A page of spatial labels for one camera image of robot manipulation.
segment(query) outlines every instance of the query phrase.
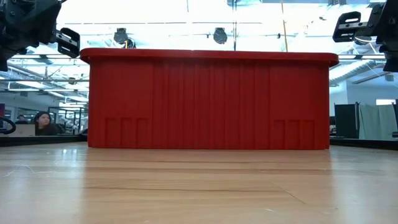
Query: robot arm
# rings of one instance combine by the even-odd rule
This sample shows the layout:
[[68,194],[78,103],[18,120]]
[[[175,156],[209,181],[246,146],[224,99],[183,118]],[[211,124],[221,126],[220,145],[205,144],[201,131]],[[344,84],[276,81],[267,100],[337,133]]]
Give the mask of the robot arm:
[[76,58],[80,35],[70,29],[56,29],[57,17],[66,0],[0,0],[0,71],[7,60],[26,54],[26,48],[40,43],[58,43],[58,51]]
[[367,22],[361,22],[360,12],[344,13],[338,19],[333,40],[335,42],[355,41],[377,37],[381,44],[380,53],[386,56],[385,72],[398,72],[398,1],[387,0],[373,7]]

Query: wooden surface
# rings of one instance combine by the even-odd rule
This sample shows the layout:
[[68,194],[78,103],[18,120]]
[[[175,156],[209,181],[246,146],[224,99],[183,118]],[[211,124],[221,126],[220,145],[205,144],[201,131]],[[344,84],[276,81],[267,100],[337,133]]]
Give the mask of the wooden surface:
[[398,151],[0,148],[0,223],[397,223]]

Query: black hair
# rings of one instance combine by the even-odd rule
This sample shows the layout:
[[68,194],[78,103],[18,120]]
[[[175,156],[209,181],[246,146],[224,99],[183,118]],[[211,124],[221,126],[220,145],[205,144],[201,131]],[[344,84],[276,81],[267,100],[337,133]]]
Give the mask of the black hair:
[[35,118],[33,119],[33,123],[34,123],[36,126],[39,125],[39,123],[37,122],[37,120],[38,120],[43,114],[47,114],[47,115],[49,116],[49,118],[50,118],[50,123],[51,123],[51,116],[50,116],[50,113],[49,113],[49,112],[45,112],[45,111],[41,111],[41,112],[38,112],[38,113],[36,114]]

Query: window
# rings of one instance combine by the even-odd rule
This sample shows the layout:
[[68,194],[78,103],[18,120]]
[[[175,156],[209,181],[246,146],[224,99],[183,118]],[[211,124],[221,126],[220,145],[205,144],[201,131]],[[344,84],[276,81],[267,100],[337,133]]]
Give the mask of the window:
[[376,100],[376,105],[392,105],[395,103],[396,100]]

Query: person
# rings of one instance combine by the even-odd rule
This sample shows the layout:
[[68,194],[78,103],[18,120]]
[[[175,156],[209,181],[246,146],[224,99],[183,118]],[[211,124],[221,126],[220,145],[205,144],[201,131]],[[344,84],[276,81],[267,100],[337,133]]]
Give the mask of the person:
[[48,112],[37,113],[33,123],[35,124],[36,136],[55,136],[58,134],[58,128],[51,123],[51,116]]
[[19,115],[15,124],[28,124],[24,115]]

